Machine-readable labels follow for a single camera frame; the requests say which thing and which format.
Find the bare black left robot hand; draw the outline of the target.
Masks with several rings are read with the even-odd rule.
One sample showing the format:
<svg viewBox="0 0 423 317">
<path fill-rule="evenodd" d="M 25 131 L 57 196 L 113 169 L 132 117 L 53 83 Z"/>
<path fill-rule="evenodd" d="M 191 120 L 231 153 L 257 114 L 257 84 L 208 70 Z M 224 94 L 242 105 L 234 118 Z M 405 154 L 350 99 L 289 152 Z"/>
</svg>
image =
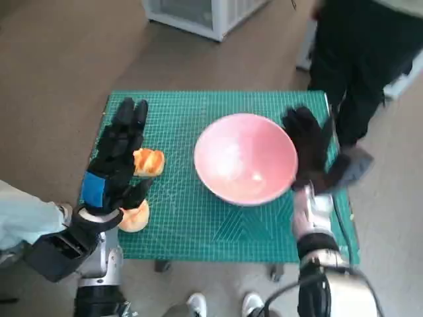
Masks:
<svg viewBox="0 0 423 317">
<path fill-rule="evenodd" d="M 149 179 L 131 185 L 135 165 L 133 152 L 141 147 L 148 103 L 125 98 L 96 145 L 96 157 L 85 172 L 81 198 L 94 215 L 116 209 L 133 209 L 146 198 L 152 184 Z"/>
</svg>

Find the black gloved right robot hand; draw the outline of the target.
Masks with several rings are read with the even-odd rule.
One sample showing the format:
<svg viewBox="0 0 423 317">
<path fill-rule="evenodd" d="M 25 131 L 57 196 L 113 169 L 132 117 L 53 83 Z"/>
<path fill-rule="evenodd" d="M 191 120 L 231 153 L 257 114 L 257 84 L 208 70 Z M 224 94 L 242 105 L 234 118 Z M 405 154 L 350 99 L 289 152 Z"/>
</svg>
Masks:
<svg viewBox="0 0 423 317">
<path fill-rule="evenodd" d="M 336 182 L 326 170 L 333 117 L 329 115 L 320 125 L 310 109 L 300 106 L 289 108 L 281 120 L 297 152 L 298 166 L 292 190 L 298 192 L 312 186 L 317 195 L 335 191 Z"/>
</svg>

